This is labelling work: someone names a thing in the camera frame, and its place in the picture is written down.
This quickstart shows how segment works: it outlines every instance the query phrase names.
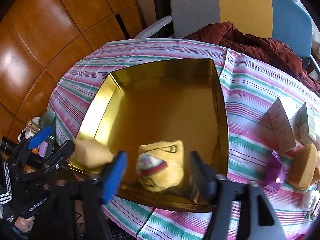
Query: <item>chair backrest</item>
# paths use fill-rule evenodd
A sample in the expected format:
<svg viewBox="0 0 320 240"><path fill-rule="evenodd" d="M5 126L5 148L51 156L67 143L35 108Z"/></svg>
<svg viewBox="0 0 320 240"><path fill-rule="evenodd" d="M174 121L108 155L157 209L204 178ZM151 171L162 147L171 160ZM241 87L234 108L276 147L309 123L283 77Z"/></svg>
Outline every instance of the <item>chair backrest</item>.
<svg viewBox="0 0 320 240"><path fill-rule="evenodd" d="M176 37L230 21L244 34L275 38L299 57L310 56L311 19L292 0L170 0L170 5Z"/></svg>

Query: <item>black cylinder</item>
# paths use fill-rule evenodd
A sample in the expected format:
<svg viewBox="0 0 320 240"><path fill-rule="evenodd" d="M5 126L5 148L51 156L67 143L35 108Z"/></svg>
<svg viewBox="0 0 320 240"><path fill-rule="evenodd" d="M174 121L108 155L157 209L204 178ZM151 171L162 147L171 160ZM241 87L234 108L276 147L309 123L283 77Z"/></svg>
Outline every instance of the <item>black cylinder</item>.
<svg viewBox="0 0 320 240"><path fill-rule="evenodd" d="M12 140L9 140L6 136L2 137L2 141L0 144L0 152L6 155L10 155L14 149L17 147L17 144Z"/></svg>
<svg viewBox="0 0 320 240"><path fill-rule="evenodd" d="M1 153L4 153L10 156L10 154L15 150L16 147L17 147L16 143L14 143L13 141L11 141L5 136L2 137L2 141L0 144ZM44 161L44 158L42 158L38 154L30 152L26 165L35 169L40 169L43 165L43 161Z"/></svg>

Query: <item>purple snack wrapper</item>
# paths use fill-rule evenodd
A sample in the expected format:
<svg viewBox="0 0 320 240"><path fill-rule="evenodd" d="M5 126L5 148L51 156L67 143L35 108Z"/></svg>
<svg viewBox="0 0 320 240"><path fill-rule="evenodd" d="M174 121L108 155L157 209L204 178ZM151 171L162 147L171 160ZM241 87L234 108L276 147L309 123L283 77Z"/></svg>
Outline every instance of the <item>purple snack wrapper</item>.
<svg viewBox="0 0 320 240"><path fill-rule="evenodd" d="M285 169L276 151L272 152L268 164L266 166L266 176L264 182L266 190L278 193L284 183Z"/></svg>

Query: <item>striped tablecloth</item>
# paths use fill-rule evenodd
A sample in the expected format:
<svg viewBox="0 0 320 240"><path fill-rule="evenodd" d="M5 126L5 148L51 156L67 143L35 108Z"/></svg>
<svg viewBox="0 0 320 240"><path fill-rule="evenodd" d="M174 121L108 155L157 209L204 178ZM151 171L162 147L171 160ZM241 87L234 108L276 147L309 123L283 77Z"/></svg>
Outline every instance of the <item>striped tablecloth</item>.
<svg viewBox="0 0 320 240"><path fill-rule="evenodd" d="M80 60L59 81L48 109L57 114L57 140L76 136L100 85L113 70L150 61L211 58L220 76L229 125L228 178L261 182L275 136L267 110L277 97L292 97L297 106L308 102L320 116L320 100L297 80L268 64L220 46L189 40L146 39L107 43ZM290 168L291 154L281 156ZM285 183L278 194L265 191L283 225L287 239L308 231L312 220L298 206L303 191ZM115 197L103 207L121 228L137 239L202 239L211 213L184 213L149 208ZM240 203L234 202L228 239L235 239Z"/></svg>

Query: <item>gold box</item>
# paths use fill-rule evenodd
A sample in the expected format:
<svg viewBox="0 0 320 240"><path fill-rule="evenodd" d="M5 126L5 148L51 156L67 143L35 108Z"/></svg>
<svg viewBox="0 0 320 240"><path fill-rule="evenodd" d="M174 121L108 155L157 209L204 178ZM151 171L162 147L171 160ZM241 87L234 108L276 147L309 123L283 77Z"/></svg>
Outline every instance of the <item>gold box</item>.
<svg viewBox="0 0 320 240"><path fill-rule="evenodd" d="M111 72L76 138L95 138L113 153L127 152L117 196L155 208L209 212L212 207L191 196L189 153L197 150L217 173L227 174L227 114L213 60L164 60ZM182 140L185 149L182 184L161 193L145 190L135 168L139 146L175 140ZM68 166L82 177L101 170L89 170L72 157Z"/></svg>

